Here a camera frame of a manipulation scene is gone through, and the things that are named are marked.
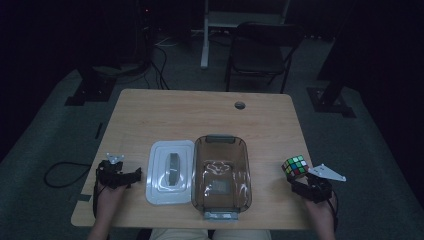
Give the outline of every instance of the desk leg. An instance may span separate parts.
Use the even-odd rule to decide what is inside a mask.
[[[205,0],[205,21],[203,28],[203,50],[202,50],[202,59],[200,62],[200,68],[208,68],[209,61],[209,2]]]

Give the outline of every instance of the chair leg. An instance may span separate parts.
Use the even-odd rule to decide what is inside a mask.
[[[284,92],[284,88],[286,87],[287,77],[289,76],[289,71],[290,71],[290,67],[291,67],[291,60],[292,60],[292,58],[290,57],[288,59],[286,70],[284,72],[283,83],[281,84],[280,93],[283,93]]]
[[[224,81],[227,83],[225,91],[230,91],[230,75],[231,75],[231,59],[228,59],[227,69],[225,70],[225,79]]]
[[[286,81],[287,81],[287,76],[289,75],[289,71],[288,70],[286,70],[285,72],[284,72],[284,77],[283,77],[283,83],[281,84],[281,90],[280,90],[280,93],[283,93],[284,92],[284,88],[286,87]]]

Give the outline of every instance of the human leg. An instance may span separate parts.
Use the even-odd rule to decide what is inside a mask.
[[[213,240],[271,240],[269,230],[216,230]]]
[[[210,240],[206,229],[167,229],[155,228],[150,240]]]

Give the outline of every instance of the wooden table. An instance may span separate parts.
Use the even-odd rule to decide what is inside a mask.
[[[244,102],[238,110],[235,103]],[[231,134],[247,144],[251,207],[233,223],[203,220],[191,203],[153,206],[146,200],[150,148],[162,140],[191,140],[207,134]],[[207,229],[310,228],[299,196],[291,192],[281,170],[285,159],[310,156],[290,96],[284,94],[226,93],[127,89],[122,91],[107,126],[93,166],[82,189],[92,195],[95,169],[106,153],[124,154],[124,172],[142,167],[142,181],[124,195],[113,226]],[[92,200],[78,201],[75,226],[92,226]]]

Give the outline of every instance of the dark curtain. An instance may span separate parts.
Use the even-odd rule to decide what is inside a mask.
[[[421,1],[357,1],[319,75],[361,94],[421,204],[423,27]]]

